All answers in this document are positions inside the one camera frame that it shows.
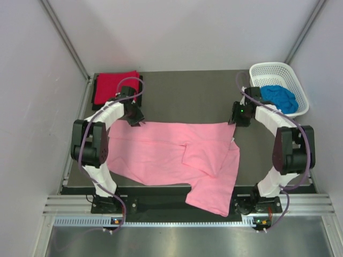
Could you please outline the pink t shirt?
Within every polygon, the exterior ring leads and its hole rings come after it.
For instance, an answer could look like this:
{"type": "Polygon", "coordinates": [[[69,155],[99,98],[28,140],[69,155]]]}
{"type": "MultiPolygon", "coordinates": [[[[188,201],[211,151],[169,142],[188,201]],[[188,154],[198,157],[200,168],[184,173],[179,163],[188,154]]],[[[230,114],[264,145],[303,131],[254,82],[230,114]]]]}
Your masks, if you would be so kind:
{"type": "Polygon", "coordinates": [[[228,216],[240,149],[235,125],[116,121],[109,131],[107,166],[147,186],[189,184],[186,203],[228,216]]]}

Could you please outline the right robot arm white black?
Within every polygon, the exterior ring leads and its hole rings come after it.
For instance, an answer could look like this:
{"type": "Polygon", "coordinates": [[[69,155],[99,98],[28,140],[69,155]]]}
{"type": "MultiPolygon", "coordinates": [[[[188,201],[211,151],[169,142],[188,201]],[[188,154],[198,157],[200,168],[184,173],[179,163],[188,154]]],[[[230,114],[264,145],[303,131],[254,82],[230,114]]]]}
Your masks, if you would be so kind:
{"type": "Polygon", "coordinates": [[[264,101],[259,87],[243,89],[243,100],[234,102],[230,125],[248,127],[251,119],[263,124],[274,136],[272,168],[250,191],[247,198],[235,198],[237,212],[279,213],[278,196],[291,190],[289,182],[306,177],[315,165],[315,137],[311,126],[301,126],[270,101],[264,101]]]}

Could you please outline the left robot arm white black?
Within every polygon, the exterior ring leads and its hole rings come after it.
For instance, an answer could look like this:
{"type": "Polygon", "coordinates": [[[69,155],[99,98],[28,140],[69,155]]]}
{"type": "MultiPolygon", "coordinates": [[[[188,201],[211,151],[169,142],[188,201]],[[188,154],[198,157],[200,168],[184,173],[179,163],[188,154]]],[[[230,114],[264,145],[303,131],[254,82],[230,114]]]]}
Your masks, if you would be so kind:
{"type": "Polygon", "coordinates": [[[136,101],[140,95],[141,92],[134,88],[122,86],[100,110],[86,119],[75,120],[72,127],[71,158],[77,161],[79,170],[95,187],[92,204],[112,213],[122,209],[123,202],[106,164],[109,155],[108,130],[121,118],[130,126],[140,125],[144,120],[136,101]]]}

